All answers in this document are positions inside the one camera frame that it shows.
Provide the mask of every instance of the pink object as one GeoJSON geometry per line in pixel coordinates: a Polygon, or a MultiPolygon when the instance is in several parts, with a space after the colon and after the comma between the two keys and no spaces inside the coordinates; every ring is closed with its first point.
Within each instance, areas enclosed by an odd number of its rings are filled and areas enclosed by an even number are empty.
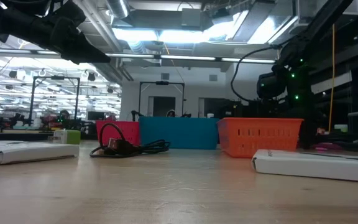
{"type": "MultiPolygon", "coordinates": [[[[96,121],[96,132],[98,134],[102,129],[103,125],[107,123],[113,123],[121,129],[125,140],[129,141],[131,144],[138,146],[140,144],[140,132],[139,132],[139,122],[133,121],[96,121]]],[[[121,139],[118,131],[113,126],[107,126],[104,128],[103,136],[102,136],[102,143],[103,145],[107,145],[109,143],[109,139],[121,139]]]]}

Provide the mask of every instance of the black frame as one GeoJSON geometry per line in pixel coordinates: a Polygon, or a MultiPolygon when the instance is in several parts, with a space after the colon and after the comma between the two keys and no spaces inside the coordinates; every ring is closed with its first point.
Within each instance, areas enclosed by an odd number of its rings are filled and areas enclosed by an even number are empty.
{"type": "MultiPolygon", "coordinates": [[[[142,99],[142,85],[143,84],[156,84],[156,85],[161,85],[159,84],[159,82],[140,82],[139,84],[139,106],[137,111],[140,113],[140,101],[142,99]]],[[[185,84],[184,83],[168,83],[167,85],[181,85],[182,86],[182,92],[181,92],[181,98],[182,98],[182,103],[181,103],[181,113],[183,115],[183,109],[185,106],[185,84]]]]}
{"type": "Polygon", "coordinates": [[[74,113],[74,120],[77,119],[77,110],[78,110],[78,96],[80,95],[80,81],[81,78],[70,78],[70,77],[59,77],[59,78],[55,78],[55,77],[41,77],[41,76],[34,76],[33,77],[33,81],[32,81],[32,90],[31,90],[31,102],[30,102],[30,115],[29,115],[29,126],[31,126],[32,124],[32,111],[33,111],[33,107],[34,107],[34,92],[35,92],[35,88],[38,86],[36,85],[36,81],[38,78],[42,78],[42,79],[56,79],[56,80],[64,80],[64,79],[71,79],[71,80],[77,80],[77,94],[76,94],[76,98],[75,98],[75,113],[74,113]]]}

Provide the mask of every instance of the orange basket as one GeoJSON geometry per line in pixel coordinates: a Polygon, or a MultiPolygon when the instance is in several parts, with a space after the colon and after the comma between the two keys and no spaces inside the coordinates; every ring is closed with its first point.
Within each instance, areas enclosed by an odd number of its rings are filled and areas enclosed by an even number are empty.
{"type": "Polygon", "coordinates": [[[224,118],[219,139],[231,157],[252,158],[259,149],[295,151],[302,119],[224,118]]]}

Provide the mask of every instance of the blue basket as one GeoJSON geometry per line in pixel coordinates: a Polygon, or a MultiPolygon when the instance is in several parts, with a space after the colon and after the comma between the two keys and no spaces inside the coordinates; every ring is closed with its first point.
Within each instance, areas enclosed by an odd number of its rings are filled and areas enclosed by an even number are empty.
{"type": "Polygon", "coordinates": [[[140,141],[158,139],[171,142],[172,149],[216,149],[218,119],[140,117],[140,141]]]}

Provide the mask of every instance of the table surface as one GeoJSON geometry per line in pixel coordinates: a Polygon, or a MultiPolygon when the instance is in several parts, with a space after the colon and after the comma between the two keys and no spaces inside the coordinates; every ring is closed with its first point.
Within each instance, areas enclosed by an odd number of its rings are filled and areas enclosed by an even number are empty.
{"type": "Polygon", "coordinates": [[[220,151],[0,166],[0,223],[358,223],[358,182],[257,174],[220,151]]]}

